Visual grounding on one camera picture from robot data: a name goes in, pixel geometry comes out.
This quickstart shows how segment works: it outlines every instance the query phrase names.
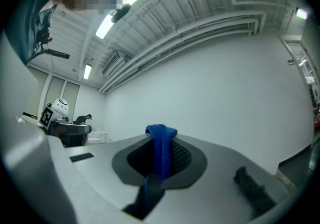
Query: white robot head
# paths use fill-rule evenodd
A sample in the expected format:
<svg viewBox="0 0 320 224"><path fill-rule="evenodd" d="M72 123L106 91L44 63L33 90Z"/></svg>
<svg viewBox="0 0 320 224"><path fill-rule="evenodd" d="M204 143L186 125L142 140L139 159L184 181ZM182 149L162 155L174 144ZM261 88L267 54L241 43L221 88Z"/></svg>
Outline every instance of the white robot head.
<svg viewBox="0 0 320 224"><path fill-rule="evenodd" d="M68 116L69 114L69 105L63 98L57 98L51 105L51 109L62 116Z"/></svg>

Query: blue towel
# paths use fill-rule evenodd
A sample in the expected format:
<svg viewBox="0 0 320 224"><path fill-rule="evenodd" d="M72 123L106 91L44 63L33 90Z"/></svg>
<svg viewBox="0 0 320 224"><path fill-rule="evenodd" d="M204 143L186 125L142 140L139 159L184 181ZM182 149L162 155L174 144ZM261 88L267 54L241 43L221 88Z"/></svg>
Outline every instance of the blue towel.
<svg viewBox="0 0 320 224"><path fill-rule="evenodd" d="M163 124L154 124L148 125L145 131L154 138L153 172L162 177L162 180L165 180L171 174L170 141L177 134L177 130L168 128Z"/></svg>

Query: ceiling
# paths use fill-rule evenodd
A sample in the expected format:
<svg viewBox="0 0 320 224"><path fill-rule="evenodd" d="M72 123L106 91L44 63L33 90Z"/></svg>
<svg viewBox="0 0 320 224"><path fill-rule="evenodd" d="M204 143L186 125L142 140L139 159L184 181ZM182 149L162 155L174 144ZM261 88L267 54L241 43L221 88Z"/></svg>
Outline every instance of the ceiling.
<svg viewBox="0 0 320 224"><path fill-rule="evenodd" d="M98 38L95 33L104 15L98 15L95 11L75 13L59 6L52 18L51 36L53 41L49 44L49 48L70 54L70 59L41 55L35 58L32 63L101 88L107 81L102 70L115 52L123 52L128 59L131 59L153 43L174 32L174 28L179 29L214 15L235 11L261 10L266 13L265 29L272 27L283 33L287 31L293 9L297 5L296 0L250 1L255 3L235 5L233 0L138 0L125 16L113 25L103 40ZM196 27L185 34L205 27ZM252 29L247 24L227 29L240 28ZM153 58L153 61L156 62L161 57L159 55ZM92 73L88 80L83 79L86 64L92 65Z"/></svg>

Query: black mesh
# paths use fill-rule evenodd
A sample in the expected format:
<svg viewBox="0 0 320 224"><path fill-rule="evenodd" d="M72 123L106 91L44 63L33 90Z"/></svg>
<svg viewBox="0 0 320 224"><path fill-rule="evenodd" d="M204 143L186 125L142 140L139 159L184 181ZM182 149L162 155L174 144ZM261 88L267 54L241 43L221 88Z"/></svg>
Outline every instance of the black mesh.
<svg viewBox="0 0 320 224"><path fill-rule="evenodd" d="M154 144L154 140L152 139L131 152L127 157L128 164L144 177L147 177L153 169ZM192 155L187 149L178 143L171 141L172 164L170 177L186 169L190 165L191 160Z"/></svg>

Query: gray machine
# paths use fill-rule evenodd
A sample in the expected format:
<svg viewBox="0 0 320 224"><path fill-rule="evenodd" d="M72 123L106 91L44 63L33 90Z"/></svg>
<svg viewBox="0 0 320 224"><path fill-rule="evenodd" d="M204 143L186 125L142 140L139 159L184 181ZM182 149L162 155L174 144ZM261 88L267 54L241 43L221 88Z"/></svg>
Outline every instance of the gray machine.
<svg viewBox="0 0 320 224"><path fill-rule="evenodd" d="M5 120L3 127L4 134L12 138L0 142L4 166L28 204L51 223L247 223L254 219L254 208L234 179L243 166L276 204L258 219L273 214L271 218L275 220L279 207L288 208L290 204L287 188L240 153L177 134L172 138L174 143L189 151L195 148L194 152L198 150L200 154L192 155L190 164L168 180L180 182L185 178L179 177L194 176L190 172L193 161L205 159L205 166L199 167L202 170L191 181L186 178L189 184L181 188L172 188L175 182L164 182L168 187L164 196L140 220L122 210L135 201L144 177L120 158L150 144L150 134L64 148L58 138L46 136L35 125L20 119ZM114 161L123 161L134 181L130 180L132 175L123 177Z"/></svg>

